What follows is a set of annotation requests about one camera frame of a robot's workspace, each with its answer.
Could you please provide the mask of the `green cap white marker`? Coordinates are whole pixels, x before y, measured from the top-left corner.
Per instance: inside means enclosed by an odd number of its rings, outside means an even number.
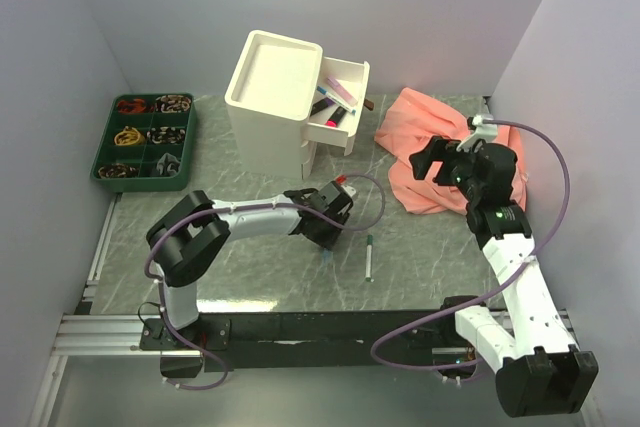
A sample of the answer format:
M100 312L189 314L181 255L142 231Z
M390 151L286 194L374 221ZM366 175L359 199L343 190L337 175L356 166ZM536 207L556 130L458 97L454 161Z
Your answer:
M365 252L365 281L366 282L373 282L372 266L373 266L373 235L368 234L366 238L366 252Z

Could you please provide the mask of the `pink black highlighter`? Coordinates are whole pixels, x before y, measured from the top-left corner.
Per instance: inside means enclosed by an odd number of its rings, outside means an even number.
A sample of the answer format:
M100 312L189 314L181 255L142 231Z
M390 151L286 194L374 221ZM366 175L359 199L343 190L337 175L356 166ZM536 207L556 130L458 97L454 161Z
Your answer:
M336 128L340 125L343 118L349 113L349 110L344 107L338 106L336 110L331 114L325 125Z

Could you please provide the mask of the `purple black highlighter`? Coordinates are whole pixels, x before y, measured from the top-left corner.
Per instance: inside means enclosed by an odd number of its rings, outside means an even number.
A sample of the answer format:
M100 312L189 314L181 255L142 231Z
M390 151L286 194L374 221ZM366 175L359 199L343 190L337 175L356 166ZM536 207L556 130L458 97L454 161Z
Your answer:
M335 102L329 98L320 99L312 105L310 115L314 116L334 105Z

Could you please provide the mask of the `light pink highlighter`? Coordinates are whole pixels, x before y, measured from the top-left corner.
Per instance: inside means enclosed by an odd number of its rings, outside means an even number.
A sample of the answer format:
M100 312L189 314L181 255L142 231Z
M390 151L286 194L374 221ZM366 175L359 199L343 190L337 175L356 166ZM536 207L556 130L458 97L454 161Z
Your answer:
M326 78L327 85L349 105L356 105L358 100L334 77Z

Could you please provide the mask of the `white three-drawer organizer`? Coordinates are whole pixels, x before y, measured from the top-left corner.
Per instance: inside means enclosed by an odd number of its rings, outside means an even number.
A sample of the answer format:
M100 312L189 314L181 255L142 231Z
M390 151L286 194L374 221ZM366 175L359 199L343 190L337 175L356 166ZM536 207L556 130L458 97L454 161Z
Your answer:
M370 65L324 55L320 45L262 30L248 34L224 99L243 169L301 180L324 144L352 153L364 110ZM336 128L325 123L335 104L311 116L336 78L357 100Z

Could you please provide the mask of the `blue cap white marker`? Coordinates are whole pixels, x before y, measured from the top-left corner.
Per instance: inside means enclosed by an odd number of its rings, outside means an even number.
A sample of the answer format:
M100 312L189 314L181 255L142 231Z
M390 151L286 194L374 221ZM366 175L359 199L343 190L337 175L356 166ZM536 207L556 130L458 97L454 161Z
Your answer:
M355 115L356 109L353 106L350 106L346 101L338 97L337 95L332 94L321 86L316 87L316 91L319 92L322 96L328 98L333 101L335 104L346 110L347 112Z

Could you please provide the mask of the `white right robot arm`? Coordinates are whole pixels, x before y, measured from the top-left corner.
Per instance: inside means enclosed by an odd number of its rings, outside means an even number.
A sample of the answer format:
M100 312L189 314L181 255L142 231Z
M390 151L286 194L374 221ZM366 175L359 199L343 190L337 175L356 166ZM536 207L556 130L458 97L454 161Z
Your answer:
M463 194L468 227L502 289L511 321L505 329L483 304L468 306L440 318L441 339L450 345L467 340L475 348L495 374L497 397L508 416L578 412L599 367L565 327L534 252L529 222L511 198L516 153L483 140L463 150L458 141L435 136L409 160L417 180L438 163L435 184Z

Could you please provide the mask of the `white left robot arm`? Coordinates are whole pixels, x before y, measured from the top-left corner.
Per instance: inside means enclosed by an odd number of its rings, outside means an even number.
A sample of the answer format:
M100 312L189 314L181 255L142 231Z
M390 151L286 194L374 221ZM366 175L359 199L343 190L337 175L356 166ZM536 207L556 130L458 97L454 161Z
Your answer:
M321 189L289 190L239 203L212 200L202 190L185 196L146 234L162 280L166 339L179 349L203 339L197 282L225 244L264 235L302 235L329 250L356 197L353 187L336 181Z

